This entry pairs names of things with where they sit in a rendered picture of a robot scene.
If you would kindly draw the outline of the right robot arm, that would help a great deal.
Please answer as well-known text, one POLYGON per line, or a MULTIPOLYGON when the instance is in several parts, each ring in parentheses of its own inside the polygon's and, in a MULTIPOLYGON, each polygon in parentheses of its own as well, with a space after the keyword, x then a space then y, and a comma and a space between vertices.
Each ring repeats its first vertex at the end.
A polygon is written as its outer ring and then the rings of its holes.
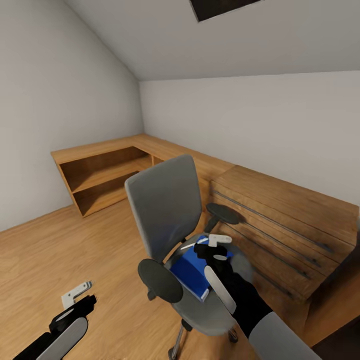
POLYGON ((228 235, 212 233, 208 244, 195 242, 193 251, 205 259, 204 276, 253 346, 260 360, 323 360, 259 296, 255 286, 226 257, 228 235))

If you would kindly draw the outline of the swivel chair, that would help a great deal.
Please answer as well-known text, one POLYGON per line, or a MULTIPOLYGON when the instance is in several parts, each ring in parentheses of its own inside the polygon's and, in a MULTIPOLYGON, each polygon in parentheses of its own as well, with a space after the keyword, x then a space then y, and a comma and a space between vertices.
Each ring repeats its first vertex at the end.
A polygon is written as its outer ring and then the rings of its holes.
MULTIPOLYGON (((230 342, 237 343, 237 332, 232 329, 237 321, 213 288, 202 303, 179 282, 170 268, 201 236, 208 239, 220 220, 238 225, 238 216, 224 206, 210 202, 206 209, 213 217, 206 229, 186 240, 194 233, 202 213, 196 166, 189 154, 168 159, 128 177, 124 187, 149 256, 137 267, 140 279, 148 288, 147 297, 152 301, 157 295, 182 317, 175 346, 168 350, 169 360, 178 360, 184 329, 188 332, 196 329, 208 336, 222 336, 227 332, 230 342), (182 245, 164 264, 163 260, 180 242, 182 245)), ((229 262, 233 272, 252 284, 254 273, 246 254, 232 242, 217 244, 233 253, 229 262)))

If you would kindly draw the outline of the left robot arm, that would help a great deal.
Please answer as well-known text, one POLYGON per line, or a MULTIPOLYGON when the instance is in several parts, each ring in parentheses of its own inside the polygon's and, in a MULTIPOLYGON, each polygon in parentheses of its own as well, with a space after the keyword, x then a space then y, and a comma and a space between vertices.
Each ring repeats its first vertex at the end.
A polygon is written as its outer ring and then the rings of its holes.
POLYGON ((76 302, 74 299, 93 285, 86 281, 61 296, 64 312, 52 319, 50 332, 45 332, 13 360, 62 360, 84 337, 88 330, 86 316, 94 310, 95 295, 87 295, 76 302))

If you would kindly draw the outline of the folder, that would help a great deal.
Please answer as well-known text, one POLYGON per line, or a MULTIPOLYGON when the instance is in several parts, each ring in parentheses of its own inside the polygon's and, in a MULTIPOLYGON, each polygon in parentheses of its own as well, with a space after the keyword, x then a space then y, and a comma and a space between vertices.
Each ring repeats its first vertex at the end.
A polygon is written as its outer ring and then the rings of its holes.
MULTIPOLYGON (((209 244, 206 236, 202 235, 198 240, 200 244, 209 244)), ((226 258, 230 262, 234 254, 227 250, 226 258)), ((191 292, 201 303, 208 297, 212 287, 208 283, 204 268, 208 265, 204 258, 198 258, 194 252, 194 245, 189 246, 189 250, 176 262, 169 271, 178 279, 178 281, 191 292)))

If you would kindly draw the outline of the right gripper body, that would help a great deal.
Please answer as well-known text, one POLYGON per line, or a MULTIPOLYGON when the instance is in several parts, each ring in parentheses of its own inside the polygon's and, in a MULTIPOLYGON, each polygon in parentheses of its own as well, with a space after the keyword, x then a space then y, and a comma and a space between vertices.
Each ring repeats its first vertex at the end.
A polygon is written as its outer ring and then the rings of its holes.
POLYGON ((226 256, 226 247, 223 245, 218 245, 217 247, 209 246, 208 244, 197 244, 197 258, 206 259, 206 256, 209 252, 217 251, 226 256))

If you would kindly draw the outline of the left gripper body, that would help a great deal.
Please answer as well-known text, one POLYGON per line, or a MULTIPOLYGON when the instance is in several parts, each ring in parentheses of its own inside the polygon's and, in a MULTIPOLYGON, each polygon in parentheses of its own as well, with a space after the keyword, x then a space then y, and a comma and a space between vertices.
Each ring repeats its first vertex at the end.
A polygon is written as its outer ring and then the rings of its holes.
POLYGON ((60 318, 60 316, 62 316, 63 314, 65 314, 66 312, 71 310, 72 308, 81 309, 82 312, 84 313, 84 315, 87 316, 94 310, 94 305, 92 303, 90 296, 87 295, 85 298, 83 298, 82 300, 80 300, 79 302, 77 302, 76 304, 69 307, 67 310, 65 310, 64 312, 62 312, 61 314, 59 314, 55 318, 53 318, 51 321, 52 325, 55 326, 55 322, 60 318))

